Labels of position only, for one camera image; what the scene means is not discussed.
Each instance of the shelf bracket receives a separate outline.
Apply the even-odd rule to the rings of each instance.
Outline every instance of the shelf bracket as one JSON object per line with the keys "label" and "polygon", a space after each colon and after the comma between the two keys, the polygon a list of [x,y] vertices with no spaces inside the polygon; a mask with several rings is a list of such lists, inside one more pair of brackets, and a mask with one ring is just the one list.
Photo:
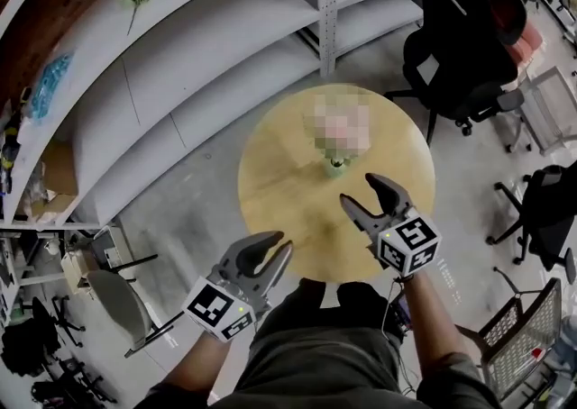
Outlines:
{"label": "shelf bracket", "polygon": [[336,60],[336,0],[316,0],[320,12],[319,57],[321,76],[327,77],[334,71]]}

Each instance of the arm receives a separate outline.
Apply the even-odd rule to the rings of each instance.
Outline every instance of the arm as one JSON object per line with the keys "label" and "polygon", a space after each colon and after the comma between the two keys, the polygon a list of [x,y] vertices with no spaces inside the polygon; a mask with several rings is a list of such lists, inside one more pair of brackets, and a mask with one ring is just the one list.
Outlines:
{"label": "arm", "polygon": [[177,386],[207,399],[230,348],[230,341],[222,343],[202,332],[197,343],[162,380],[162,384]]}
{"label": "arm", "polygon": [[416,273],[405,284],[405,296],[423,376],[435,370],[449,355],[468,354],[463,337],[424,271]]}

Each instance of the cable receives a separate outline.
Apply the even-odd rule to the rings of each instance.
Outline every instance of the cable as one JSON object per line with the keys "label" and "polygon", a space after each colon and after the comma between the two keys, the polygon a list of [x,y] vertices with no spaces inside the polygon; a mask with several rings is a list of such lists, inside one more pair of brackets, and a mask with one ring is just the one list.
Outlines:
{"label": "cable", "polygon": [[[387,308],[385,308],[385,314],[382,317],[382,323],[380,324],[380,333],[382,333],[382,336],[390,343],[392,349],[394,349],[397,352],[397,356],[398,356],[398,367],[400,369],[401,375],[403,376],[403,378],[405,379],[405,383],[407,384],[408,388],[405,390],[405,392],[408,391],[408,393],[413,392],[413,393],[417,393],[416,389],[413,387],[413,385],[411,384],[410,380],[408,379],[408,375],[407,375],[407,367],[405,366],[405,361],[403,361],[403,358],[400,356],[400,350],[397,350],[397,348],[390,342],[389,337],[387,336],[387,334],[385,333],[385,321],[387,320],[387,313],[389,312],[389,307],[390,307],[390,295],[393,292],[393,287],[395,286],[395,283],[398,284],[398,286],[400,287],[400,290],[402,292],[403,290],[403,286],[402,284],[398,281],[398,280],[393,280],[393,282],[390,285],[390,290],[389,290],[389,296],[387,297]],[[418,375],[412,370],[412,369],[408,369],[410,370],[410,372],[417,378],[418,380]]]}

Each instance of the round wooden table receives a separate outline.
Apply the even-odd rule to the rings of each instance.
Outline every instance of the round wooden table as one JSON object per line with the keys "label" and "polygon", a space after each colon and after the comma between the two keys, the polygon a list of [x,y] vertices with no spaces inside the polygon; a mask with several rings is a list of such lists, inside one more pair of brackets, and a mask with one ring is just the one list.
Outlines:
{"label": "round wooden table", "polygon": [[[331,178],[305,131],[304,113],[316,100],[340,97],[369,106],[371,147],[340,177]],[[345,193],[380,214],[377,195],[364,178],[367,172],[396,181],[420,212],[432,213],[435,169],[429,148],[417,126],[390,100],[341,84],[285,98],[266,113],[244,147],[238,194],[249,232],[283,231],[285,240],[294,242],[288,269],[301,277],[345,283],[379,274],[382,268],[365,249],[368,236],[339,202]]]}

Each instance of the black pants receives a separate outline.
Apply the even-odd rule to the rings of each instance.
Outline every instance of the black pants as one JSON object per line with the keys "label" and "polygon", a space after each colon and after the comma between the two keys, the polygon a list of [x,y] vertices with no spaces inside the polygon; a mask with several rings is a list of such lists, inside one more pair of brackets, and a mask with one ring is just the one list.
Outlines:
{"label": "black pants", "polygon": [[[257,341],[274,332],[306,327],[369,327],[380,330],[387,300],[372,286],[347,283],[340,285],[336,293],[341,306],[321,309],[325,283],[302,278],[297,290],[269,313],[254,339]],[[383,331],[392,333],[401,341],[403,339],[391,308]]]}

